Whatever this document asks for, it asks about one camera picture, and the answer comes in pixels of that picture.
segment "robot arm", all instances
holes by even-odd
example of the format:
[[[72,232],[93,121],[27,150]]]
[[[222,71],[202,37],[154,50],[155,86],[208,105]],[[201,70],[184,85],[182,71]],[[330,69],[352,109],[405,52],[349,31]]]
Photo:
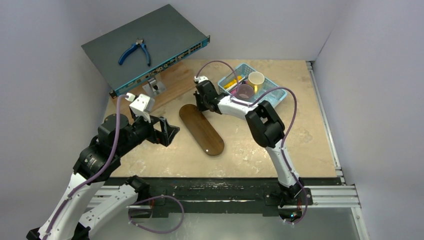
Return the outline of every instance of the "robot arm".
[[[302,187],[297,183],[283,159],[286,156],[292,172],[299,179],[286,146],[281,149],[281,142],[285,136],[285,126],[280,117],[267,101],[253,106],[241,105],[231,101],[227,93],[218,94],[214,85],[206,77],[200,77],[196,84],[197,108],[200,111],[209,110],[218,114],[225,114],[247,121],[253,139],[268,152],[278,176],[278,182],[283,196],[294,199]]]
[[[128,94],[128,99],[132,102],[130,104],[130,109],[134,123],[130,124],[125,115],[119,115],[118,142],[110,165],[108,165],[105,171],[91,183],[83,185],[69,197],[69,193],[73,191],[76,186],[79,186],[101,172],[101,169],[105,166],[114,143],[114,136],[117,128],[116,114],[109,115],[98,127],[98,135],[93,137],[89,146],[80,153],[73,167],[70,182],[59,204],[43,226],[29,231],[26,236],[28,240],[76,239],[73,238],[73,236],[77,233],[76,230],[79,228],[82,229],[82,231],[86,229],[90,231],[91,229],[94,233],[96,229],[113,217],[114,214],[118,212],[117,210],[128,206],[128,203],[135,202],[134,198],[137,199],[137,197],[140,196],[136,187],[132,187],[131,190],[130,186],[123,185],[121,187],[125,189],[126,193],[120,193],[118,190],[117,197],[115,198],[116,201],[114,199],[105,201],[104,204],[92,209],[91,214],[84,214],[94,194],[103,186],[112,172],[121,165],[122,156],[141,144],[144,140],[154,144],[162,144],[167,147],[171,144],[175,135],[180,130],[179,127],[169,125],[166,118],[150,116],[146,113],[149,108],[151,109],[154,103],[154,100],[151,101],[152,99],[148,96],[141,94],[136,98],[136,96]],[[161,131],[154,128],[157,122],[160,122]],[[57,218],[53,220],[56,212],[59,214]],[[95,219],[90,218],[90,216],[93,215],[96,216]]]

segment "white bracket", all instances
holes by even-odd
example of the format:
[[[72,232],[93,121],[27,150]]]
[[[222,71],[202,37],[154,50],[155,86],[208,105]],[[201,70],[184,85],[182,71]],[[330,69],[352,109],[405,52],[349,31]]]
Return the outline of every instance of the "white bracket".
[[[131,93],[127,93],[128,101],[132,102],[129,104],[129,108],[134,112],[137,117],[143,117],[146,122],[151,123],[150,112],[155,105],[155,99],[147,95],[140,94],[137,98]]]

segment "white wall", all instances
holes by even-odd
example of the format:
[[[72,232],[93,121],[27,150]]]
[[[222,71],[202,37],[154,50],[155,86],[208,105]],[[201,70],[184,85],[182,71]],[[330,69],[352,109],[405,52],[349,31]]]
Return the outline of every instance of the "white wall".
[[[100,36],[85,1],[0,5],[0,239],[14,240],[54,210],[109,88],[80,47]]]
[[[315,60],[347,0],[89,0],[103,34],[170,3],[211,35],[197,59]]]
[[[314,65],[373,240],[423,239],[424,2],[350,2]]]

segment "wooden cutting board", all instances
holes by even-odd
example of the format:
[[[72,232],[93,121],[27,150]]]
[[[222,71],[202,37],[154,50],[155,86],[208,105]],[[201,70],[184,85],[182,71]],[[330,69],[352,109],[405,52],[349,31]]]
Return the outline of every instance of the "wooden cutting board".
[[[197,106],[193,104],[182,106],[179,117],[203,152],[210,156],[217,156],[224,151],[224,140]]]

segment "blue-handled pliers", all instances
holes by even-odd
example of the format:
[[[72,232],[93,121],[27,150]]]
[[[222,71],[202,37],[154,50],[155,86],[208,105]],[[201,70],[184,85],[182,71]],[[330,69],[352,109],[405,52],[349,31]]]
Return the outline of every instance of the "blue-handled pliers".
[[[130,48],[128,48],[123,54],[122,56],[120,56],[119,58],[119,65],[122,65],[125,61],[125,59],[132,54],[135,50],[137,50],[138,47],[141,47],[141,49],[143,49],[143,52],[146,54],[147,57],[147,66],[150,67],[150,55],[149,52],[147,51],[147,46],[146,44],[144,44],[144,39],[137,39],[137,41],[135,41],[135,43],[133,43],[131,45]]]

